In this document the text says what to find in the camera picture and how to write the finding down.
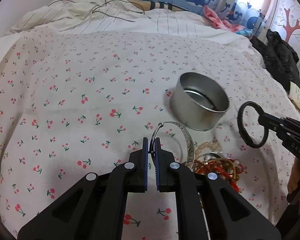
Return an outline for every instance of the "triangular cutout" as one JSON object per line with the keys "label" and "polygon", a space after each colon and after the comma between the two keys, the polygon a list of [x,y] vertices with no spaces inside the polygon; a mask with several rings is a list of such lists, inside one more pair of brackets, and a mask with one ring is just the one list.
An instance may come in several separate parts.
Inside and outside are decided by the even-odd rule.
{"label": "triangular cutout", "polygon": [[232,221],[238,221],[250,215],[250,211],[241,205],[225,188],[220,189],[222,198],[227,206]]}
{"label": "triangular cutout", "polygon": [[68,198],[61,206],[59,206],[52,215],[63,222],[69,222],[72,214],[83,193],[82,189],[77,190],[70,198]]}

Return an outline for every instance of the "pink cloth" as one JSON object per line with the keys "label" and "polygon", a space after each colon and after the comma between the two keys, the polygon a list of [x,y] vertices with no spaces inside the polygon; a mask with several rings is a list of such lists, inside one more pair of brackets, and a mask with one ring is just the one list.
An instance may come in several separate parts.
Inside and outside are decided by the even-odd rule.
{"label": "pink cloth", "polygon": [[231,24],[230,22],[226,20],[220,20],[216,12],[212,9],[210,9],[208,6],[203,7],[204,16],[212,21],[212,26],[215,29],[221,29],[225,31],[231,31],[233,33],[236,33],[237,31],[241,31],[245,29],[242,25],[239,24]]}

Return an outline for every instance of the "round metal container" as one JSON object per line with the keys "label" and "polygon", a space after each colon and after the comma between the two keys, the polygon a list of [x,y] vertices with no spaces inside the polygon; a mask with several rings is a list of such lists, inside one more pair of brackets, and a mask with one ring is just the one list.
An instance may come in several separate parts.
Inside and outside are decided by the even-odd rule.
{"label": "round metal container", "polygon": [[170,99],[175,117],[187,127],[207,131],[229,109],[223,88],[211,78],[195,72],[183,73]]}

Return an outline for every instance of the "silver bracelet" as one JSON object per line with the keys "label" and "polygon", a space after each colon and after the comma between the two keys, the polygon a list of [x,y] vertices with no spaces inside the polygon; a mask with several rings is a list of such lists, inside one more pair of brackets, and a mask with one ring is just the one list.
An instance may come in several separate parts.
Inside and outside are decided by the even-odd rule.
{"label": "silver bracelet", "polygon": [[189,169],[192,169],[192,166],[194,164],[194,143],[193,143],[191,135],[187,131],[187,129],[178,122],[161,122],[158,124],[158,126],[154,130],[151,140],[150,140],[149,153],[151,153],[152,155],[154,154],[154,139],[155,139],[159,129],[162,128],[165,123],[172,123],[172,124],[176,125],[177,127],[179,127],[180,130],[182,131],[182,133],[186,139],[187,149],[188,149],[187,160],[186,160],[185,166],[188,167]]}

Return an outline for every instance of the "tree illustration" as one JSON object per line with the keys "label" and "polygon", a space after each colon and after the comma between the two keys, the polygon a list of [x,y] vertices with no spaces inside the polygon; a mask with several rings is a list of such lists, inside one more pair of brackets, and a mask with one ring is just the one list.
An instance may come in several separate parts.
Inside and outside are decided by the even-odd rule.
{"label": "tree illustration", "polygon": [[291,7],[289,7],[288,9],[285,8],[284,6],[284,2],[286,0],[282,0],[282,8],[280,7],[279,8],[279,13],[281,16],[278,16],[278,21],[275,21],[274,24],[277,25],[277,26],[282,26],[286,33],[287,33],[287,36],[286,36],[286,39],[285,41],[286,42],[289,42],[291,36],[295,36],[297,41],[299,41],[300,39],[300,34],[297,34],[297,33],[294,33],[296,30],[300,30],[300,17],[295,20],[294,19],[294,16],[291,13],[291,9],[295,9],[295,6],[296,6],[296,0],[292,0],[293,1],[293,5]]}

